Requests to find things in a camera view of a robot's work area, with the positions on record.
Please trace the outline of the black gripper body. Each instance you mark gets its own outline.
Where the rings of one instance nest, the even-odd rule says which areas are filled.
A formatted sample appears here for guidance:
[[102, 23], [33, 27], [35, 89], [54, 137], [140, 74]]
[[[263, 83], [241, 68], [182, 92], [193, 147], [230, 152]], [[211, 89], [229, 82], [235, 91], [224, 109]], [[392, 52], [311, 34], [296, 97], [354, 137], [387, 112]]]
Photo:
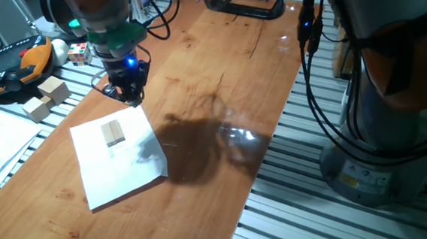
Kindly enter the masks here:
[[112, 56], [102, 58], [110, 84], [121, 89], [138, 89], [147, 84], [151, 62], [150, 59], [147, 61], [139, 59], [136, 50], [142, 50], [150, 57], [149, 51], [137, 46], [120, 58]]

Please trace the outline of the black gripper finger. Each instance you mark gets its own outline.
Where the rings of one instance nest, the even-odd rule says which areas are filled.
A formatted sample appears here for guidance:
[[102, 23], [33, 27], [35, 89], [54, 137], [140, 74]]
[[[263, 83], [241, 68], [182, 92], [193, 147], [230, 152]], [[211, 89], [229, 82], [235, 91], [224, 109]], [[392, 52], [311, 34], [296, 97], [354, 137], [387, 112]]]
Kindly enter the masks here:
[[144, 87], [143, 83], [132, 83], [130, 87], [130, 99], [129, 104], [132, 107], [138, 107], [144, 100]]
[[105, 87], [102, 89], [102, 92], [108, 98], [112, 98], [120, 102], [127, 102], [129, 100], [129, 96], [126, 94], [126, 91], [123, 88], [114, 86], [112, 84], [105, 85]]

